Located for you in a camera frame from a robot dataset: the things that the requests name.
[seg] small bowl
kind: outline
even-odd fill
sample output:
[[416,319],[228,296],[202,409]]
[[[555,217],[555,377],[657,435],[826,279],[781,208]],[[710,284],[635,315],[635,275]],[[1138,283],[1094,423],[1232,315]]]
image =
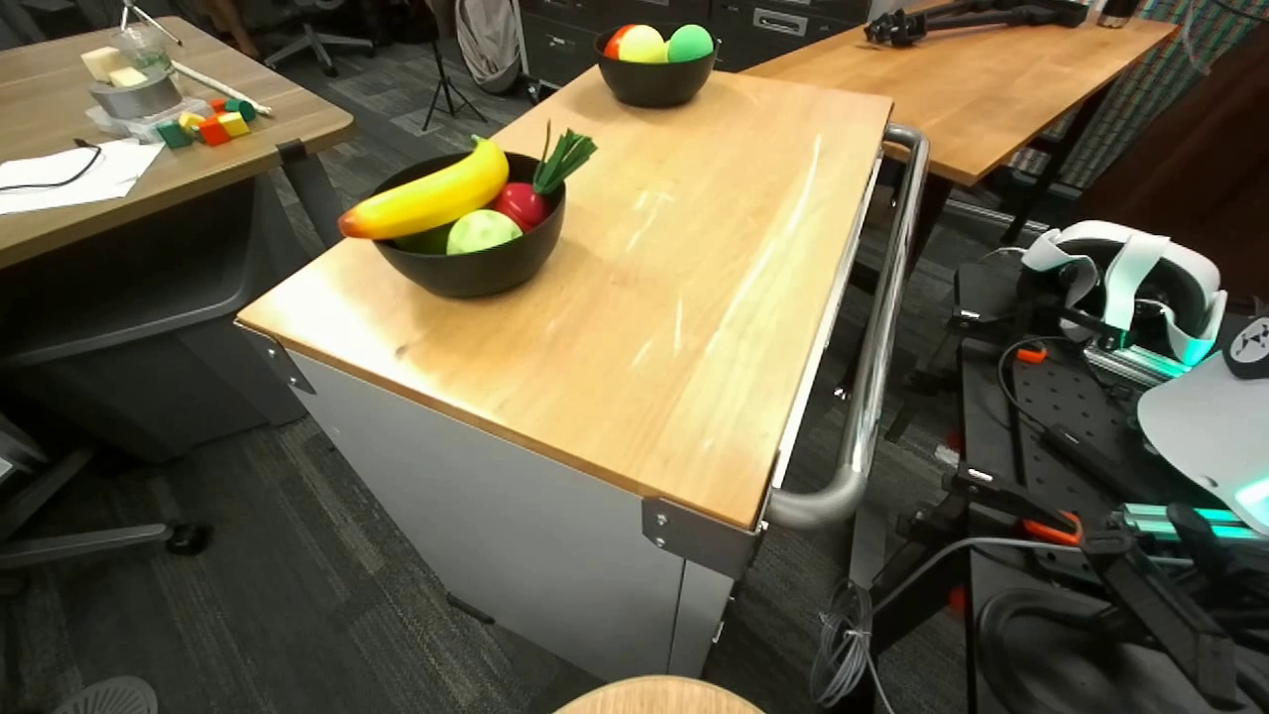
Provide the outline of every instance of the small bowl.
[[[416,161],[416,167],[391,176],[376,191],[433,176],[441,167],[452,167],[454,159],[458,154]],[[506,154],[506,161],[511,161],[517,183],[527,183],[532,169],[538,167],[538,159],[527,159],[527,154]],[[407,283],[416,283],[433,292],[445,292],[445,296],[511,292],[548,265],[548,259],[559,241],[559,230],[564,230],[564,197],[567,197],[567,187],[559,187],[559,193],[548,193],[548,217],[538,228],[532,228],[517,241],[505,241],[491,251],[445,253],[449,228],[429,230],[429,233],[413,233],[413,238],[395,238],[395,241],[376,241],[376,251],[395,265],[395,275],[404,275]]]
[[90,99],[111,119],[148,119],[148,114],[178,106],[183,91],[175,87],[171,72],[158,72],[158,74],[148,74],[134,87],[90,87]]
[[604,57],[604,45],[597,45],[597,74],[620,102],[680,106],[706,87],[713,72],[713,52],[690,62],[622,62]]

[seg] chair wheel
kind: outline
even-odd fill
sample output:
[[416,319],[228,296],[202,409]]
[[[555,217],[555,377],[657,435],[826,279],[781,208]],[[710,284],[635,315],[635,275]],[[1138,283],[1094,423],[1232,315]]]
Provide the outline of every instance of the chair wheel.
[[199,557],[202,548],[209,548],[209,524],[171,524],[164,548],[175,557]]

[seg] yellow banana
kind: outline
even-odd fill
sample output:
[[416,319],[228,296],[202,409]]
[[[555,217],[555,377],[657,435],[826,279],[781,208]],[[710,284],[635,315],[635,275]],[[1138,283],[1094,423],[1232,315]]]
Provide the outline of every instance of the yellow banana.
[[476,139],[476,146],[433,176],[382,191],[342,213],[347,238],[404,238],[449,228],[481,208],[489,208],[506,187],[506,154]]

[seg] wooden countertop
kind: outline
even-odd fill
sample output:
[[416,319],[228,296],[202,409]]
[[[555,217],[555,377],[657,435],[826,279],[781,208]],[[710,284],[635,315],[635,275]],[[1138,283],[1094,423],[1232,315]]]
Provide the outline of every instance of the wooden countertop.
[[754,528],[826,303],[856,251],[888,99],[713,72],[678,111],[592,69],[497,135],[593,135],[542,275],[445,303],[345,238],[239,315],[316,361],[731,528]]
[[[222,85],[234,85],[256,102],[271,102],[275,119],[256,119],[246,139],[234,139],[226,146],[164,151],[125,197],[34,213],[0,213],[0,271],[166,209],[175,204],[209,193],[219,187],[242,183],[277,161],[277,143],[326,146],[351,128],[342,106],[239,57],[195,24],[178,15],[164,15],[158,24],[183,45],[175,49],[175,58]],[[111,40],[113,28],[0,52],[0,159],[68,151],[76,139],[105,139],[87,119],[87,106],[96,106],[96,99],[87,94],[90,78],[80,57]],[[199,85],[187,85],[187,94],[219,99]]]
[[974,187],[1175,32],[1155,20],[965,28],[925,36],[917,49],[879,49],[851,28],[747,74],[893,94],[897,124],[928,139],[933,176]]

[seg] black bowl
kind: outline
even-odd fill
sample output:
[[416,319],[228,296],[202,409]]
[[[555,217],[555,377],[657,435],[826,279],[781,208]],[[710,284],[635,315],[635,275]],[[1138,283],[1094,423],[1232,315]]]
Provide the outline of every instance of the black bowl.
[[[416,161],[416,167],[391,176],[376,191],[433,176],[454,159],[458,154]],[[511,159],[517,183],[527,183],[532,169],[538,167],[538,159],[527,159],[527,154],[506,154],[506,159]],[[559,230],[564,230],[564,197],[567,197],[567,187],[559,187],[559,193],[548,193],[548,217],[538,228],[532,228],[517,241],[505,241],[491,251],[445,253],[449,228],[429,230],[429,233],[413,233],[413,238],[395,238],[395,241],[376,241],[376,245],[404,279],[413,279],[416,284],[424,284],[433,292],[445,292],[445,296],[506,292],[506,290],[519,290],[522,283],[532,283],[548,265],[548,259],[559,241]]]
[[713,52],[690,62],[622,62],[604,57],[604,45],[597,45],[597,74],[620,102],[680,106],[706,87],[713,72]]

